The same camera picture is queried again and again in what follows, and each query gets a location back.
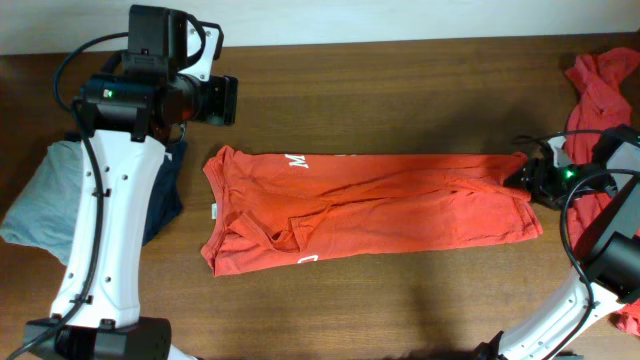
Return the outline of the orange FRAM t-shirt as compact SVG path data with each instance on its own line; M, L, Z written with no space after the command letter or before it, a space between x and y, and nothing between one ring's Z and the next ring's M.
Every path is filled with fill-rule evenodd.
M251 155L225 146L204 166L215 276L355 255L518 243L542 225L504 180L512 155Z

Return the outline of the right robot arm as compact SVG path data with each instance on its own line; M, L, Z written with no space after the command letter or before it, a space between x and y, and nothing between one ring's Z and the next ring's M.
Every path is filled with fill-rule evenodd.
M474 359L562 359L564 349L601 318L639 298L639 133L620 125L598 131L591 162L561 162L552 136L537 138L534 158L504 184L560 211L560 236L572 270L566 282L526 321L479 344ZM569 239L568 212L586 195L609 204Z

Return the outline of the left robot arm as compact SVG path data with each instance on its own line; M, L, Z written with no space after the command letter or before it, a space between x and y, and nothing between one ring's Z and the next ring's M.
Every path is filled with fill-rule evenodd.
M237 93L231 76L100 74L88 81L71 105L83 160L71 258L49 316L27 322L12 358L186 358L168 320L140 314L146 216L172 127L232 125Z

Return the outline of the navy folded garment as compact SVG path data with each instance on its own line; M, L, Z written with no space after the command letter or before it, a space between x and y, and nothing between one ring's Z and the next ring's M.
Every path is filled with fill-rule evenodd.
M78 175L78 172L82 170L80 135L66 132L63 143L70 151L70 159L62 161L63 165L69 167L69 170L64 170L63 174L69 175L70 179L63 180L61 183L58 194L62 196L62 200L59 203L64 210L71 211L66 218L71 222L71 230L74 230L81 186L81 179ZM147 245L153 240L183 209L177 190L177 180L186 149L187 142L184 137L172 141L166 146L164 162L159 169L150 197L142 245Z

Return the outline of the grey folded shirt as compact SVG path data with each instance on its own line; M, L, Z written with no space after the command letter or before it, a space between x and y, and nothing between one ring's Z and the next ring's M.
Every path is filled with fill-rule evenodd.
M48 146L1 224L5 242L43 249L66 265L78 215L82 170L78 142L59 141Z

